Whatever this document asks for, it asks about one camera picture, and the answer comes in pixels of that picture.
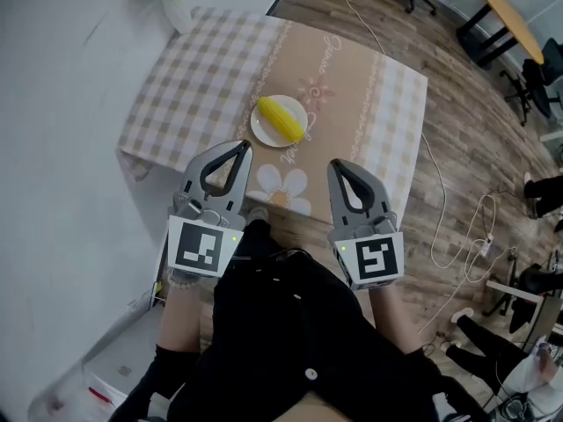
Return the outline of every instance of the white plate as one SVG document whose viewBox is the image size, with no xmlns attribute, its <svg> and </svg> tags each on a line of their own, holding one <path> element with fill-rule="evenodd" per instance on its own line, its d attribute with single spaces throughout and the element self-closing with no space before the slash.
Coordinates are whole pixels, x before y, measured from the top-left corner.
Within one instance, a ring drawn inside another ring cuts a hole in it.
<svg viewBox="0 0 563 422">
<path fill-rule="evenodd" d="M 309 121 L 307 120 L 307 112 L 303 105 L 301 105 L 297 100 L 287 95 L 271 95 L 270 98 L 278 105 L 283 106 L 283 108 L 291 114 L 291 116 L 297 120 L 303 131 L 307 131 L 309 126 Z M 270 147 L 288 147 L 293 142 L 288 141 L 274 126 L 260 113 L 258 105 L 252 110 L 250 116 L 250 126 L 252 132 L 258 138 L 259 141 L 264 142 Z"/>
</svg>

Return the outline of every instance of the white vase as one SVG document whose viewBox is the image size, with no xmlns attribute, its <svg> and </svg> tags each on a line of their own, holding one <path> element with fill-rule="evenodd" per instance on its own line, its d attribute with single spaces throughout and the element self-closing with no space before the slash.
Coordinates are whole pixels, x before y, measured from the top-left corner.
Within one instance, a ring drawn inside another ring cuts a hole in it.
<svg viewBox="0 0 563 422">
<path fill-rule="evenodd" d="M 165 14 L 174 28 L 180 34 L 186 34 L 192 29 L 192 13 L 188 4 L 182 0 L 161 0 Z"/>
</svg>

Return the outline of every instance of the corn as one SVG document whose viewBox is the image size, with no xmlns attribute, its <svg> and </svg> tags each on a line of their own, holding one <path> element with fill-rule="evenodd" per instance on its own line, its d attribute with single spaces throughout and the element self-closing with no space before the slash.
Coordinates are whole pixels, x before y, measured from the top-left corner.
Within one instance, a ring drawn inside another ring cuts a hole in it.
<svg viewBox="0 0 563 422">
<path fill-rule="evenodd" d="M 283 137 L 290 142 L 299 142 L 305 136 L 305 132 L 283 106 L 275 103 L 271 98 L 260 97 L 258 109 L 272 126 L 279 131 Z"/>
</svg>

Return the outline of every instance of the hand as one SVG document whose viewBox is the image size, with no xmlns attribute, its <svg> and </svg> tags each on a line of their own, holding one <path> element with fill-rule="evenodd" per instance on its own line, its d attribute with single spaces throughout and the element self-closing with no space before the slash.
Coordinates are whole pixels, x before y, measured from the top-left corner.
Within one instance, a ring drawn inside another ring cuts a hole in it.
<svg viewBox="0 0 563 422">
<path fill-rule="evenodd" d="M 558 366 L 553 361 L 552 356 L 549 354 L 548 350 L 540 350 L 539 352 L 539 373 L 542 379 L 549 383 L 553 380 L 555 374 L 557 374 Z"/>
</svg>

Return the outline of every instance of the floor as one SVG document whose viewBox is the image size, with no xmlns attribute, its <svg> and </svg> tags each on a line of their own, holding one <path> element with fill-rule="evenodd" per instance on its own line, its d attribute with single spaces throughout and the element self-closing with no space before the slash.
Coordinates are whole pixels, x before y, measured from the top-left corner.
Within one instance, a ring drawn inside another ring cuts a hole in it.
<svg viewBox="0 0 563 422">
<path fill-rule="evenodd" d="M 560 241 L 553 234 L 557 218 L 532 221 L 519 196 L 526 171 L 534 177 L 550 177 L 557 167 L 538 140 L 545 131 L 536 114 L 526 127 L 520 126 L 520 115 L 505 103 L 507 83 L 501 81 L 498 68 L 485 72 L 465 56 L 455 38 L 461 19 L 441 7 L 438 15 L 429 17 L 422 6 L 413 14 L 404 11 L 406 0 L 349 0 L 380 39 L 385 53 L 428 77 L 428 98 L 423 133 L 440 165 L 448 193 L 448 205 L 440 236 L 435 242 L 435 259 L 444 264 L 457 253 L 464 241 L 481 195 L 495 188 L 507 193 L 495 194 L 497 215 L 494 244 L 488 258 L 479 259 L 472 277 L 482 276 L 493 258 L 508 247 L 519 245 L 519 264 L 544 263 L 552 247 Z M 342 0 L 281 0 L 274 16 L 294 20 L 328 32 L 337 33 L 363 45 L 378 49 L 377 43 Z M 485 224 L 490 227 L 490 201 L 485 210 Z M 463 276 L 466 250 L 445 270 L 430 258 L 430 245 L 442 211 L 442 188 L 436 169 L 424 142 L 421 142 L 413 185 L 400 227 L 405 235 L 406 277 L 398 284 L 413 320 L 422 327 L 448 300 Z M 474 223 L 470 239 L 484 236 L 481 214 Z M 273 236 L 282 245 L 299 245 L 317 260 L 341 273 L 329 249 L 326 235 L 330 226 L 282 211 L 272 214 Z M 499 258 L 493 272 L 503 279 L 508 271 L 506 255 Z M 372 318 L 368 296 L 358 293 L 364 313 Z M 450 315 L 463 307 L 480 310 L 490 304 L 492 296 L 484 292 L 484 281 L 463 285 L 448 307 L 423 332 L 429 342 L 437 330 L 452 338 L 463 336 L 451 332 Z M 203 296 L 202 335 L 211 336 L 212 284 Z M 483 321 L 500 334 L 508 334 L 507 317 L 493 316 Z M 525 327 L 513 339 L 523 337 Z M 455 376 L 480 402 L 490 393 L 481 382 L 440 352 L 439 339 L 431 358 L 441 370 Z"/>
</svg>

